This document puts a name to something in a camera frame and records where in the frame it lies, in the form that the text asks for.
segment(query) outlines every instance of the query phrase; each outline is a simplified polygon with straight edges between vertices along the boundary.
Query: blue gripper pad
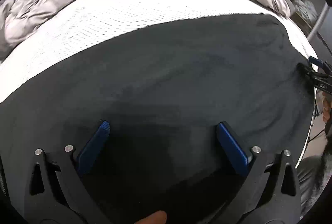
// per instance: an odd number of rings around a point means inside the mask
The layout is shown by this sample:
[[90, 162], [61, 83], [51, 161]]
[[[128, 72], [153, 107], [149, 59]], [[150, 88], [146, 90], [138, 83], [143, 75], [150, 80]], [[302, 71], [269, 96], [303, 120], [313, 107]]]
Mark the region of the blue gripper pad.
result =
[[248, 166], [252, 160], [249, 149], [243, 145], [240, 137], [235, 134], [227, 122], [221, 122], [217, 125], [216, 134], [235, 172], [244, 177], [247, 176]]
[[323, 61], [320, 60], [320, 59], [316, 59], [315, 57], [313, 56], [310, 56], [308, 58], [309, 62], [316, 65], [317, 67], [320, 67], [320, 68], [323, 68], [324, 64], [323, 64]]
[[104, 147], [109, 135], [110, 124], [107, 121], [104, 121], [77, 157], [76, 171], [79, 176], [91, 171], [92, 166]]

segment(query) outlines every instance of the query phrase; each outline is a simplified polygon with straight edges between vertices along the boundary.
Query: fingertip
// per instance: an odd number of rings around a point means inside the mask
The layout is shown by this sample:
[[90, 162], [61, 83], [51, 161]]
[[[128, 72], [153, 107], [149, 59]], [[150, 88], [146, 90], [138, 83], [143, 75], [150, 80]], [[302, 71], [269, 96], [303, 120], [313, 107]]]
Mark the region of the fingertip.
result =
[[330, 112], [326, 109], [323, 110], [323, 117], [327, 120], [330, 119]]
[[137, 221], [135, 224], [166, 224], [167, 214], [165, 211], [157, 211], [148, 217]]
[[330, 104], [328, 103], [328, 101], [325, 97], [323, 99], [323, 107], [325, 110], [327, 110], [330, 107]]

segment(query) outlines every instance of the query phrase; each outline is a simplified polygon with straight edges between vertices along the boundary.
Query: silver rivet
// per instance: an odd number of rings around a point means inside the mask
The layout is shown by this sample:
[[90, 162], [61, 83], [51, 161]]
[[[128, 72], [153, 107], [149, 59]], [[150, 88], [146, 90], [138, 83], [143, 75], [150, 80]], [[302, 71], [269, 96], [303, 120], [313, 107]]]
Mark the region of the silver rivet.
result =
[[290, 152], [288, 149], [285, 149], [285, 150], [283, 151], [283, 153], [284, 153], [284, 155], [287, 156], [287, 157], [289, 157], [289, 156], [291, 155], [291, 152]]
[[70, 151], [72, 151], [74, 149], [74, 147], [72, 146], [72, 145], [67, 145], [65, 148], [64, 148], [64, 151], [66, 151], [66, 152], [70, 152]]
[[253, 146], [252, 151], [255, 152], [256, 154], [259, 154], [262, 150], [259, 146]]
[[42, 151], [40, 148], [38, 148], [38, 149], [36, 149], [36, 151], [34, 152], [34, 154], [35, 154], [36, 156], [39, 156], [42, 152], [43, 152], [43, 151]]

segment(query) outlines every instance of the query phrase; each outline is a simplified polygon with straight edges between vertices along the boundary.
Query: black fabric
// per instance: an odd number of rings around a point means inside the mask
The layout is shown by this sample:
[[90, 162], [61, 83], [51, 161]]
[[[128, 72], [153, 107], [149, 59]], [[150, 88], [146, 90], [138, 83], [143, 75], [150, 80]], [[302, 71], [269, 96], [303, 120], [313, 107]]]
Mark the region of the black fabric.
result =
[[320, 162], [320, 156], [307, 157], [300, 162], [296, 169], [298, 173], [298, 180], [300, 182], [302, 215], [304, 215], [307, 202], [311, 198]]
[[216, 143], [220, 121], [297, 162], [314, 104], [299, 62], [283, 25], [263, 14], [149, 26], [79, 52], [0, 104], [11, 201], [22, 212], [35, 149], [79, 151], [103, 119], [109, 141], [83, 178], [102, 209], [115, 223], [159, 209], [168, 223], [194, 223], [241, 181]]

